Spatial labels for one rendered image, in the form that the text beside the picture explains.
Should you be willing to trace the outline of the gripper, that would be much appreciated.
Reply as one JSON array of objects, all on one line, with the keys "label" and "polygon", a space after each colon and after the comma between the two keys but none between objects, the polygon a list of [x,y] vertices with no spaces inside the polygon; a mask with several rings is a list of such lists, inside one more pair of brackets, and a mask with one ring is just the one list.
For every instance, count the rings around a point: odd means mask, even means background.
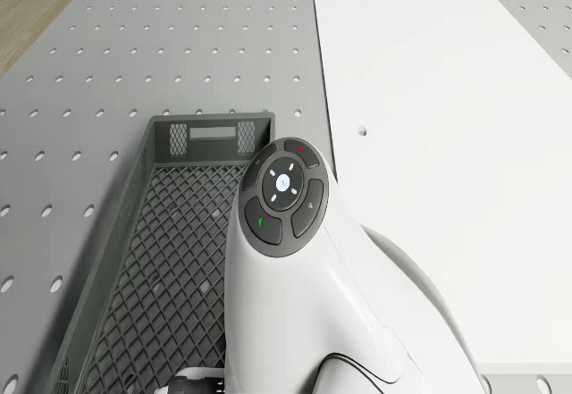
[{"label": "gripper", "polygon": [[157,389],[156,394],[225,394],[224,369],[184,368]]}]

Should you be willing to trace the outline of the white board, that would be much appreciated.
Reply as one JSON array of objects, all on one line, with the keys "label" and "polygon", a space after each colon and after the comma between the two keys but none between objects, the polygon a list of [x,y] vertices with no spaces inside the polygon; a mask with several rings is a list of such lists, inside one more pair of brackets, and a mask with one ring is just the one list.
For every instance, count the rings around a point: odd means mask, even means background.
[{"label": "white board", "polygon": [[499,0],[315,0],[341,191],[481,364],[572,364],[572,79]]}]

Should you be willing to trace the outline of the dark grey basket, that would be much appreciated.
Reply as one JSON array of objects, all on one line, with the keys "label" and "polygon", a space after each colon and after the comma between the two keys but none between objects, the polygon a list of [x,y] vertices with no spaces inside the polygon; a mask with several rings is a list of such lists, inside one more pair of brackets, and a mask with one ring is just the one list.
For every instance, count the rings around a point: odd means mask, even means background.
[{"label": "dark grey basket", "polygon": [[235,191],[272,113],[153,117],[42,394],[156,394],[224,369],[224,257]]}]

